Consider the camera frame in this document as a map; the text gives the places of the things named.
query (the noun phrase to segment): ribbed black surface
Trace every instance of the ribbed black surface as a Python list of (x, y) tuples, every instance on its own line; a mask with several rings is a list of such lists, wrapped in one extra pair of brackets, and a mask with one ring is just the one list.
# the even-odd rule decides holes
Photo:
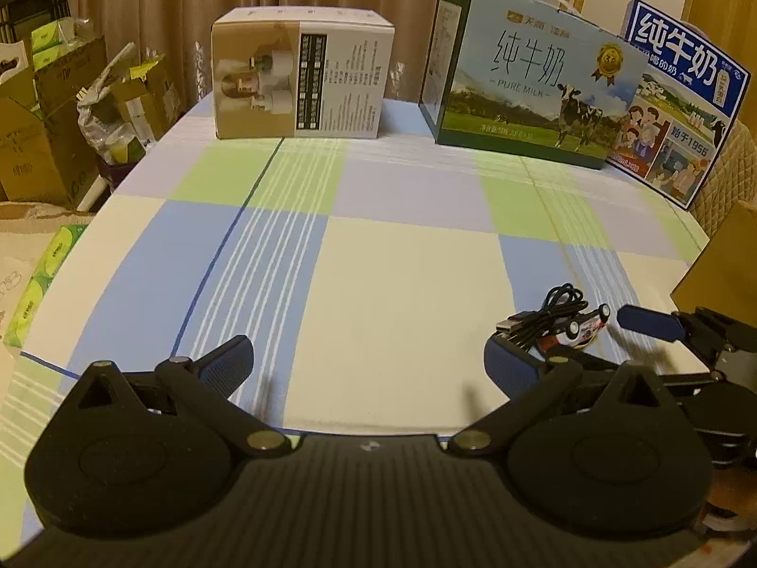
[(664, 539), (584, 539), (540, 521), (493, 466), (435, 438), (310, 436), (279, 460), (249, 463), (209, 513), (133, 541), (48, 530), (9, 568), (665, 567), (694, 550)]

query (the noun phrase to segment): toy car wheel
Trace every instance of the toy car wheel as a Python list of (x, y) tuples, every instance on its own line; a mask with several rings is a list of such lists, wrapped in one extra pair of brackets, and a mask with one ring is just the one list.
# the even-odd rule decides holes
[(568, 326), (565, 327), (565, 334), (568, 336), (568, 339), (576, 339), (580, 332), (581, 325), (579, 325), (576, 320), (571, 320), (571, 322), (568, 323)]

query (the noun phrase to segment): round black disc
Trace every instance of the round black disc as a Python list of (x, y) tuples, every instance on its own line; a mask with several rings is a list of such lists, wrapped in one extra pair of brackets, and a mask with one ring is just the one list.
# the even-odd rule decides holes
[(207, 510), (231, 472), (228, 447), (203, 426), (171, 415), (86, 409), (46, 434), (26, 463), (40, 520), (80, 535), (154, 533)]
[(644, 406), (539, 423), (513, 444), (511, 480), (529, 507), (590, 535), (633, 539), (688, 525), (709, 489), (709, 455), (693, 431)]

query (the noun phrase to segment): brass screw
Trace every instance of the brass screw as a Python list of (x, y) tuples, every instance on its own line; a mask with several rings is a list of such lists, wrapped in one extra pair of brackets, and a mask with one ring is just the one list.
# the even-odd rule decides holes
[(491, 436), (478, 429), (466, 429), (459, 432), (452, 440), (464, 451), (479, 451), (491, 444)]
[(247, 443), (256, 451), (273, 451), (286, 442), (286, 438), (279, 432), (261, 431), (249, 434)]

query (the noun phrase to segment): table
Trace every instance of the table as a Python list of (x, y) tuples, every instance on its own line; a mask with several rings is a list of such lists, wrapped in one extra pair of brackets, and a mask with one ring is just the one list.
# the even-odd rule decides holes
[[(0, 409), (0, 557), (39, 527), (22, 466), (93, 360), (149, 370), (237, 333), (232, 396), (287, 430), (453, 434), (502, 395), (495, 323), (573, 282), (590, 303), (661, 311), (707, 239), (611, 166), (434, 146), (387, 101), (380, 138), (219, 142), (200, 102), (97, 214), (52, 283)], [(695, 372), (680, 345), (614, 322), (590, 351)]]

